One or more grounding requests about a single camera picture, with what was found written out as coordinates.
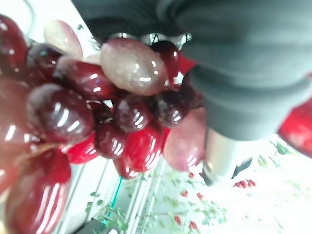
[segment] plant leaf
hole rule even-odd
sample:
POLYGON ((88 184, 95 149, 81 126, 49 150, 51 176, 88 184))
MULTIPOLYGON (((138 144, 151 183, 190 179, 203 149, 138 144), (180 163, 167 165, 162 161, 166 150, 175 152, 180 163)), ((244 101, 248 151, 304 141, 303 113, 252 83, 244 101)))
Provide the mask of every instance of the plant leaf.
POLYGON ((126 231, 126 230, 128 230, 128 227, 129 227, 129 225, 127 223, 123 223, 120 230, 126 231))
POLYGON ((100 206, 100 205, 102 205, 102 204, 103 204, 103 200, 98 200, 98 201, 97 201, 97 205, 98 205, 98 206, 100 206))

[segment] red object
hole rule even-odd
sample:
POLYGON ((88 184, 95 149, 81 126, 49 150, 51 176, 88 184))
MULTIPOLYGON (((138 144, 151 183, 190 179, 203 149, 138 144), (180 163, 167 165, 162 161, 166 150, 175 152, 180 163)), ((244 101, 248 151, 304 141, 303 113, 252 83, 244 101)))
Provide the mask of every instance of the red object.
POLYGON ((38 140, 26 121, 26 99, 31 89, 17 80, 0 79, 0 165, 4 157, 16 158, 30 151, 38 140))
POLYGON ((98 152, 95 149, 94 141, 95 133, 92 132, 85 141, 71 147, 66 153, 69 162, 81 164, 96 158, 98 152))
POLYGON ((94 127, 86 101, 56 84, 44 84, 32 91, 27 101, 27 121, 40 138, 55 143, 80 143, 94 127))
POLYGON ((192 61, 186 57, 184 57, 182 54, 180 54, 180 72, 182 74, 187 74, 190 70, 192 70, 197 63, 195 61, 192 61))
POLYGON ((156 51, 164 61, 168 79, 169 89, 179 90, 181 84, 176 81, 180 69, 180 51, 169 41, 158 41, 151 48, 156 51))
POLYGON ((145 172, 156 166, 162 155, 162 147, 162 131, 150 124, 143 130, 127 134, 123 157, 130 168, 145 172))
POLYGON ((133 179, 134 177, 136 177, 138 175, 138 172, 130 169, 127 166, 125 158, 123 158, 123 157, 119 157, 119 158, 115 159, 114 165, 116 167, 118 174, 124 179, 133 179))
POLYGON ((190 173, 189 173, 189 178, 193 179, 194 176, 195 176, 195 174, 194 174, 193 172, 190 172, 190 173))
POLYGON ((27 43, 18 25, 0 14, 0 70, 18 73, 25 66, 27 43))
POLYGON ((312 99, 289 114, 278 134, 297 151, 312 157, 312 99))
POLYGON ((187 190, 180 192, 180 195, 183 197, 187 197, 189 195, 189 192, 187 190))
POLYGON ((65 208, 70 179, 67 156, 60 151, 29 160, 5 204, 8 233, 51 233, 65 208))
POLYGON ((204 198, 204 196, 203 196, 201 193, 197 193, 196 196, 197 196, 200 200, 202 200, 202 199, 204 198))
POLYGON ((155 96, 158 121, 166 127, 178 125, 188 113, 188 105, 179 92, 166 91, 155 96))
POLYGON ((53 74, 88 100, 113 99, 119 92, 99 65, 69 56, 63 56, 58 60, 53 74))
POLYGON ((182 225, 182 221, 181 221, 180 216, 175 215, 175 216, 174 216, 174 220, 175 220, 175 222, 176 222, 179 226, 182 225))
POLYGON ((114 121, 107 121, 96 127, 96 149, 105 158, 120 157, 126 145, 126 134, 114 121))
POLYGON ((40 69, 49 82, 54 82, 53 70, 58 59, 66 53, 47 43, 37 43, 28 50, 26 64, 28 68, 40 69))
POLYGON ((145 128, 153 114, 145 97, 128 94, 116 104, 114 118, 122 130, 133 132, 145 128))
POLYGON ((196 223, 194 221, 190 222, 189 228, 193 229, 193 230, 198 230, 197 225, 196 225, 196 223))

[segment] grape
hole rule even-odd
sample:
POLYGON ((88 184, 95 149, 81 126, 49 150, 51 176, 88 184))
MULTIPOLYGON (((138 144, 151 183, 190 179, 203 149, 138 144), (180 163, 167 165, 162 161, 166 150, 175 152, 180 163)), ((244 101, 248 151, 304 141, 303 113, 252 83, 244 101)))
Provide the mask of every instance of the grape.
POLYGON ((115 168, 116 168, 118 174, 123 179, 133 179, 138 175, 138 172, 130 169, 127 166, 127 163, 125 162, 124 157, 119 157, 119 158, 115 159, 114 165, 115 165, 115 168))
POLYGON ((169 132, 163 156, 178 171, 188 171, 205 157, 206 117, 204 108, 191 110, 169 132))
POLYGON ((26 53, 23 32, 13 20, 0 14, 0 74, 18 73, 24 67, 26 53))
POLYGON ((94 141, 95 133, 92 132, 85 141, 71 147, 66 153, 69 162, 81 164, 96 158, 98 153, 94 141))
POLYGON ((166 127, 179 124, 188 113, 188 105, 178 92, 163 92, 156 95, 155 100, 158 121, 166 127))
POLYGON ((18 167, 14 164, 4 165, 0 159, 0 196, 11 187, 17 180, 18 167))
POLYGON ((157 165, 162 155, 162 147, 162 131, 150 124, 143 130, 127 134, 122 157, 129 168, 137 172, 146 172, 157 165))
POLYGON ((119 92, 100 66, 70 57, 61 57, 58 60, 54 75, 88 100, 113 99, 119 92))
POLYGON ((35 88, 29 95, 26 108, 29 125, 48 142, 82 142, 94 126, 92 111, 86 101, 56 84, 35 88))
POLYGON ((312 157, 312 98, 293 109, 278 130, 279 136, 297 151, 312 157))
POLYGON ((114 118, 125 132, 143 129, 152 119, 147 100, 142 96, 129 94, 116 104, 114 118))
POLYGON ((45 42, 65 51, 77 59, 83 58, 82 47, 73 29, 64 21, 52 20, 43 29, 45 42))
POLYGON ((173 43, 164 40, 156 42, 151 48, 159 53, 161 59, 165 63, 169 79, 169 88, 178 91, 181 85, 178 84, 176 80, 180 69, 180 52, 173 43))
POLYGON ((24 82, 0 80, 0 164, 5 156, 13 160, 29 152, 32 143, 39 140, 25 121, 25 101, 30 91, 24 82))
POLYGON ((65 208, 70 179, 68 159, 60 151, 49 150, 30 159, 5 204, 8 232, 51 233, 65 208))
POLYGON ((113 121, 107 121, 96 127, 96 149, 105 158, 121 156, 126 142, 126 134, 113 121))
POLYGON ((139 41, 109 40, 102 45, 101 66, 114 85, 128 92, 151 96, 165 89, 167 72, 164 62, 139 41))
POLYGON ((54 82, 52 75, 58 59, 65 52, 47 43, 37 43, 29 49, 26 64, 28 68, 41 69, 49 82, 54 82))

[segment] red flower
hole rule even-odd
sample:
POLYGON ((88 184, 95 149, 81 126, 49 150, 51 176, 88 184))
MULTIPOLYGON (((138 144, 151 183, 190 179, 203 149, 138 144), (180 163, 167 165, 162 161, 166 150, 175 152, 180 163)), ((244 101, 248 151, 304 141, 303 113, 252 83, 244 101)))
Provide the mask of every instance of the red flower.
POLYGON ((197 197, 198 197, 200 200, 202 200, 202 199, 204 198, 204 196, 203 196, 201 193, 197 193, 196 195, 197 195, 197 197))
POLYGON ((193 229, 193 230, 198 230, 197 225, 196 225, 196 223, 194 221, 190 222, 189 228, 193 229))
POLYGON ((178 224, 178 225, 182 225, 182 221, 181 221, 181 218, 180 218, 180 216, 174 216, 174 219, 175 219, 175 222, 178 224))
POLYGON ((189 173, 189 178, 192 179, 192 178, 194 178, 194 176, 195 176, 195 174, 194 174, 193 172, 190 172, 190 173, 189 173))
POLYGON ((183 197, 187 197, 189 195, 189 192, 187 190, 180 192, 180 195, 183 197))

